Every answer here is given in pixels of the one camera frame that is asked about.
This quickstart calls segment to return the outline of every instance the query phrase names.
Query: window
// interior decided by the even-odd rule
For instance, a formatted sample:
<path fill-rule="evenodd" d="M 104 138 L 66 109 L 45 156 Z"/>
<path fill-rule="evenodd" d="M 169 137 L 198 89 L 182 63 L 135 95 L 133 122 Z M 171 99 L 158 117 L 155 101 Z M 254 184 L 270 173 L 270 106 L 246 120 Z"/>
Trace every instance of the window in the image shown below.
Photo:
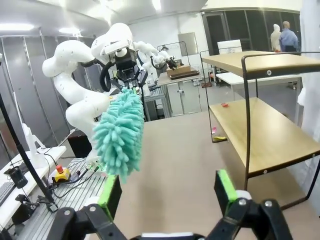
<path fill-rule="evenodd" d="M 246 17 L 248 19 L 253 50 L 269 51 L 268 36 L 263 12 L 259 10 L 247 10 Z"/>
<path fill-rule="evenodd" d="M 222 15 L 211 15 L 207 16 L 206 20 L 208 22 L 209 34 L 211 38 L 212 47 L 209 47 L 210 55 L 219 54 L 217 42 L 226 41 L 224 26 L 222 22 Z"/>
<path fill-rule="evenodd" d="M 229 27 L 230 39 L 249 39 L 245 11 L 226 11 L 225 15 Z"/>
<path fill-rule="evenodd" d="M 279 11 L 264 11 L 264 17 L 265 17 L 268 38 L 270 38 L 271 34 L 274 31 L 274 24 L 278 24 L 280 26 L 280 29 L 282 29 L 280 12 Z"/>
<path fill-rule="evenodd" d="M 290 23 L 290 29 L 294 31 L 294 33 L 297 33 L 297 26 L 296 26 L 296 21 L 295 21 L 295 13 L 291 12 L 281 12 L 281 18 L 282 22 L 288 21 Z"/>

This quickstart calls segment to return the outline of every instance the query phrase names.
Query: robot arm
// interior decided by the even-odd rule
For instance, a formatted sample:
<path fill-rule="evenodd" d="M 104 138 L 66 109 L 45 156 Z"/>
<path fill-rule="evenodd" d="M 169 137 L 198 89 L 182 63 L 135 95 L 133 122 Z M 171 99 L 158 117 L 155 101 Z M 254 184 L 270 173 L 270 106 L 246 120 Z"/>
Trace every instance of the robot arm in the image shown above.
<path fill-rule="evenodd" d="M 173 60 L 173 57 L 169 56 L 169 54 L 166 51 L 164 50 L 158 51 L 150 43 L 145 43 L 143 41 L 135 42 L 134 46 L 136 50 L 139 50 L 145 56 L 150 58 L 150 63 L 155 69 L 158 69 L 158 68 L 155 66 L 154 63 L 156 64 L 167 63 L 169 68 L 171 69 L 177 68 L 177 64 Z"/>

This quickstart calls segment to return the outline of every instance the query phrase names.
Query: wall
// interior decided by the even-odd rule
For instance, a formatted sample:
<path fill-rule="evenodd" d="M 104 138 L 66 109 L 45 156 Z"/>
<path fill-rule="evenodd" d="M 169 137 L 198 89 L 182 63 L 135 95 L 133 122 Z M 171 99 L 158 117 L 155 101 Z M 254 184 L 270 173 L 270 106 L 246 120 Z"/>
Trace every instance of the wall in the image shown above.
<path fill-rule="evenodd" d="M 3 53 L 0 70 L 0 93 L 10 120 L 22 145 L 28 149 L 13 101 L 15 91 L 22 120 L 32 133 L 46 146 L 57 146 L 74 127 L 65 118 L 68 108 L 66 100 L 55 90 L 52 79 L 42 71 L 46 58 L 54 55 L 58 43 L 71 37 L 26 36 L 1 37 L 0 53 Z M 93 39 L 80 38 L 91 46 Z M 88 69 L 78 66 L 74 72 L 75 81 L 87 89 L 97 89 L 99 69 L 96 65 Z M 10 156 L 15 154 L 12 138 L 6 124 L 0 117 L 0 136 Z"/>
<path fill-rule="evenodd" d="M 155 48 L 159 45 L 178 42 L 178 34 L 195 32 L 198 52 L 208 50 L 206 34 L 200 13 L 185 13 L 174 16 L 165 16 L 156 19 L 145 19 L 144 21 L 129 25 L 135 42 L 144 41 Z M 168 45 L 167 51 L 170 55 L 182 59 L 188 64 L 187 57 L 181 57 L 179 44 Z M 198 70 L 201 69 L 199 54 L 189 56 L 190 65 Z"/>
<path fill-rule="evenodd" d="M 271 8 L 300 11 L 301 6 L 302 0 L 208 0 L 202 9 Z"/>

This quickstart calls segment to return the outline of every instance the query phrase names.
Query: brown box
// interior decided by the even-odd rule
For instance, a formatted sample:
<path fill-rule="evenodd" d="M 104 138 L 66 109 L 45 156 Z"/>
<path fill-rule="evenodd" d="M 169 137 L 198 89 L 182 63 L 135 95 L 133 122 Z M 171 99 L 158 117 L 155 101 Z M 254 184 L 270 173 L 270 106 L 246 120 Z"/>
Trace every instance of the brown box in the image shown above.
<path fill-rule="evenodd" d="M 166 74 L 170 78 L 171 75 L 182 74 L 182 73 L 186 73 L 186 72 L 190 72 L 190 71 L 191 71 L 190 65 L 183 65 L 183 66 L 179 66 L 175 70 L 172 70 L 171 68 L 167 68 Z"/>

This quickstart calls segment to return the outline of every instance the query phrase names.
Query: wooden shelf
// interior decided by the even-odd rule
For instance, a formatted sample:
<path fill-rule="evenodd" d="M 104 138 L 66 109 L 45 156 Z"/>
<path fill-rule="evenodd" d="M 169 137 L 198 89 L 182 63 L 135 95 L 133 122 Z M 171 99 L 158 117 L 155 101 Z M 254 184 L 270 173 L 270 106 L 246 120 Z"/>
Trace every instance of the wooden shelf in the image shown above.
<path fill-rule="evenodd" d="M 243 56 L 271 54 L 267 51 L 243 51 L 202 58 L 204 63 L 224 69 L 243 77 L 241 59 Z M 292 54 L 272 54 L 253 56 L 245 60 L 248 79 L 272 77 L 278 75 L 309 73 L 320 71 L 320 60 Z"/>
<path fill-rule="evenodd" d="M 211 105 L 244 166 L 247 157 L 246 101 Z M 250 98 L 251 141 L 249 177 L 276 171 L 320 154 L 320 144 L 261 99 Z"/>

